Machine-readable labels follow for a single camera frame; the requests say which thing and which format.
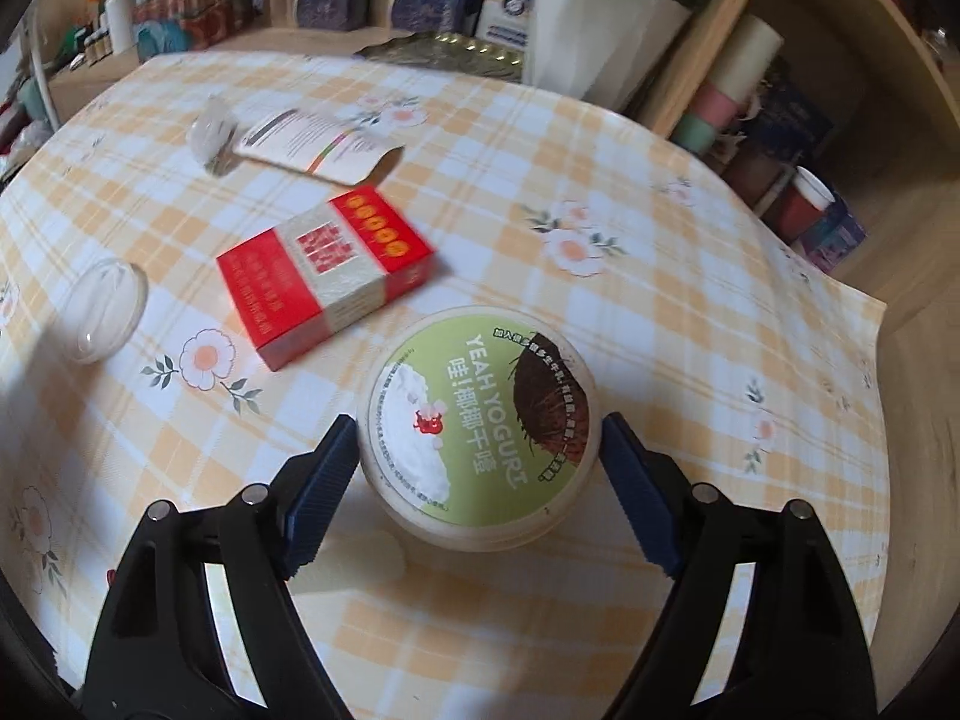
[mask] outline paper cup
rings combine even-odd
[[[786,245],[791,245],[816,223],[834,201],[833,192],[823,181],[798,167],[797,175],[781,196],[781,210],[773,225],[774,232]]]

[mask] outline small bottle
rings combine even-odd
[[[101,59],[104,58],[104,49],[101,43],[101,35],[100,35],[99,29],[95,33],[93,33],[92,40],[93,40],[93,61],[99,62]]]

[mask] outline yogurt lid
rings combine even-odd
[[[359,415],[363,470],[388,512],[464,550],[545,533],[600,442],[592,377],[532,317],[474,306],[415,324],[378,362]]]

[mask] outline red box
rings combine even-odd
[[[217,257],[270,370],[419,287],[435,252],[373,187],[360,187]]]

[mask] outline blue gripper pad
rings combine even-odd
[[[649,562],[676,579],[683,567],[673,514],[630,439],[613,420],[603,420],[600,460],[623,514]]]
[[[340,416],[320,446],[311,455],[301,455],[301,458],[312,458],[314,467],[287,508],[283,522],[281,562],[290,576],[296,574],[301,565],[307,565],[317,557],[326,529],[357,468],[360,450],[356,422]]]

